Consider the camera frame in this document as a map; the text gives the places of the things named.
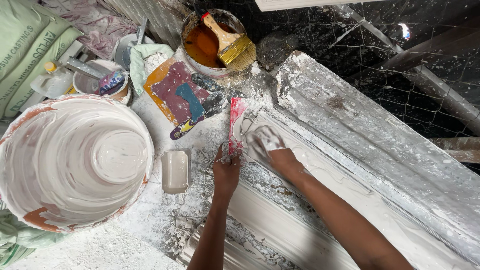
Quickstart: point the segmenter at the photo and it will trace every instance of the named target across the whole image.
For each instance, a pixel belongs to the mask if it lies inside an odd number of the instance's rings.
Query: small plastic container
[[[46,63],[44,67],[47,73],[39,75],[30,84],[35,92],[47,98],[76,93],[73,88],[73,72],[59,67],[53,62]]]
[[[185,193],[190,179],[190,151],[165,151],[162,155],[162,189],[167,194]]]

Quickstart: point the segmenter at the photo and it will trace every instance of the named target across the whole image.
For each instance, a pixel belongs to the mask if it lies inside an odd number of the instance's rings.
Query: plastic bottle
[[[61,95],[76,93],[73,88],[73,72],[59,67],[53,62],[46,63],[44,68],[47,73],[39,75],[30,84],[35,92],[47,98],[57,98]]]

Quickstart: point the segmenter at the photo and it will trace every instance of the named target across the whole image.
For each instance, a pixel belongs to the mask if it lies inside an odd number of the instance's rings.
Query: brush bristles
[[[233,71],[244,71],[249,65],[253,64],[257,60],[257,49],[255,44],[248,46],[239,56],[237,56],[230,64],[227,64],[227,68]]]

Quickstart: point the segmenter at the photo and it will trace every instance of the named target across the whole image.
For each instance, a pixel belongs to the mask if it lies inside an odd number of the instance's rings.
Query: corrugated sheet
[[[137,25],[148,18],[148,29],[157,42],[176,50],[181,44],[181,27],[190,10],[177,0],[103,0]]]

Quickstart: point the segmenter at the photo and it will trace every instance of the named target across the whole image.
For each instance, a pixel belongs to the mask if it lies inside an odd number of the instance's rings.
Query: orange liquid
[[[232,34],[237,32],[224,23],[218,23],[220,28]],[[211,68],[225,68],[218,59],[218,38],[204,23],[190,31],[185,41],[185,50],[197,63]]]

